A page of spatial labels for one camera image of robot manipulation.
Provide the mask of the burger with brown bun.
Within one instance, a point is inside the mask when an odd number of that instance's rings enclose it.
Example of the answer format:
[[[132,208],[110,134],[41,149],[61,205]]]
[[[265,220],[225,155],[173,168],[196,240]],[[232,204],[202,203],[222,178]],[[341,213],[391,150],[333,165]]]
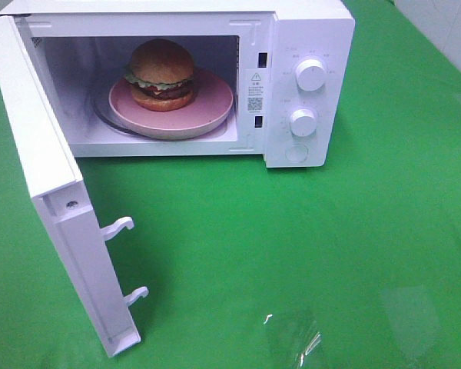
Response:
[[[178,43],[153,39],[132,53],[124,79],[131,96],[151,111],[173,111],[189,104],[194,95],[194,60]]]

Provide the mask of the white microwave oven body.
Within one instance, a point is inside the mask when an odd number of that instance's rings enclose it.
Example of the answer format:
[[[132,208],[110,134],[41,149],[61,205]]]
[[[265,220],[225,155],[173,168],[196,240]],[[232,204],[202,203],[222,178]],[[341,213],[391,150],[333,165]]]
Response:
[[[58,96],[58,122],[75,157],[262,155],[267,167],[325,162],[355,21],[340,1],[13,1],[0,11],[26,21]],[[132,51],[152,38],[183,45],[234,96],[235,141],[147,141],[107,126],[93,103],[108,97]],[[327,67],[302,91],[295,68]],[[292,135],[290,115],[317,114],[316,131]],[[305,145],[307,160],[285,151]]]

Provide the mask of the glass microwave turntable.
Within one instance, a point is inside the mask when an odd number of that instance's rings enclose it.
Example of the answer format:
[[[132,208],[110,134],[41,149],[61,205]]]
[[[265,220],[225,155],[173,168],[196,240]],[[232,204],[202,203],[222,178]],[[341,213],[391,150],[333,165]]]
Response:
[[[139,137],[145,141],[148,139],[159,140],[156,138],[149,138],[147,136],[140,135],[136,132],[130,131],[122,126],[120,121],[114,115],[111,106],[108,102],[108,97],[97,98],[93,103],[97,116],[110,128],[118,131],[124,135],[130,135],[133,137]],[[231,109],[229,115],[218,127],[208,132],[205,135],[198,136],[196,138],[184,139],[186,141],[235,141],[237,139],[237,129],[234,117],[234,110]]]

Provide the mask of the lower white timer knob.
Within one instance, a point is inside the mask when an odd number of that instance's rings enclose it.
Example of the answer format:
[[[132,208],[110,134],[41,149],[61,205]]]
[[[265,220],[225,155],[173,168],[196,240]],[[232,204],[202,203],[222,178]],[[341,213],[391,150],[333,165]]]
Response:
[[[290,115],[291,133],[299,138],[312,135],[316,131],[317,125],[317,114],[310,109],[298,109]]]

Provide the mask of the pink round plate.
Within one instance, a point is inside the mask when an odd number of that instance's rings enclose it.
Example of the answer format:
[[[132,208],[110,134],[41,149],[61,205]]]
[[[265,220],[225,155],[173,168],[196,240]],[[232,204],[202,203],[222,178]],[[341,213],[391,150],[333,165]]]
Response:
[[[182,108],[151,111],[135,102],[130,84],[121,79],[109,91],[108,102],[126,129],[149,138],[184,140],[214,130],[225,121],[234,104],[231,87],[205,69],[195,71],[194,91],[195,96]]]

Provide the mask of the clear tape patch right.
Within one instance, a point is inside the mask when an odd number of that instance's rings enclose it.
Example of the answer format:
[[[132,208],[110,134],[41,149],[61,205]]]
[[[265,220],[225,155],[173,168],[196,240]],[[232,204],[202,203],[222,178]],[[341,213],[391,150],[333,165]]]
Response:
[[[406,356],[420,356],[435,344],[439,318],[423,285],[385,288],[381,298],[395,342]]]

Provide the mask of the upper white microwave knob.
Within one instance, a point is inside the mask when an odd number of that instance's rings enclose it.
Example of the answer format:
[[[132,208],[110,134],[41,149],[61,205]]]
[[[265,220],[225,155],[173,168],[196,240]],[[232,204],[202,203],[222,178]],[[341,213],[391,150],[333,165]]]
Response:
[[[317,58],[307,58],[296,66],[295,77],[300,90],[316,91],[326,82],[327,67]]]

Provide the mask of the clear tape patch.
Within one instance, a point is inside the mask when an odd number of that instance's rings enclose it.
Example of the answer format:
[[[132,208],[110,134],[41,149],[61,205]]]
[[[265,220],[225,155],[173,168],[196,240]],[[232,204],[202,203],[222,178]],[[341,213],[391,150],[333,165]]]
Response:
[[[385,288],[381,298],[395,342],[406,356],[420,356],[435,344],[439,318],[423,285]]]
[[[323,336],[310,308],[269,313],[263,326],[272,368],[327,368]]]

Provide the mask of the round door release button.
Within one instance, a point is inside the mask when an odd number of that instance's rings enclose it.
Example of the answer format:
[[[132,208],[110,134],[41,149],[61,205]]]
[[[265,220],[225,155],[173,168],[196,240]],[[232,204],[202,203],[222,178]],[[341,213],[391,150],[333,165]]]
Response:
[[[286,149],[285,156],[292,163],[301,163],[307,160],[309,150],[305,145],[293,145]]]

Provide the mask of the white microwave door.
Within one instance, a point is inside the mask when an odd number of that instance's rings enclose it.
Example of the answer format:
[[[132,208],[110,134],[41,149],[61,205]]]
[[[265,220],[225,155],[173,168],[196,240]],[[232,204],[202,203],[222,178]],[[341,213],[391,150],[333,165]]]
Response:
[[[0,16],[0,89],[32,202],[109,357],[141,337],[106,241],[129,217],[101,227],[78,164],[58,122],[58,96],[38,44],[21,18]]]

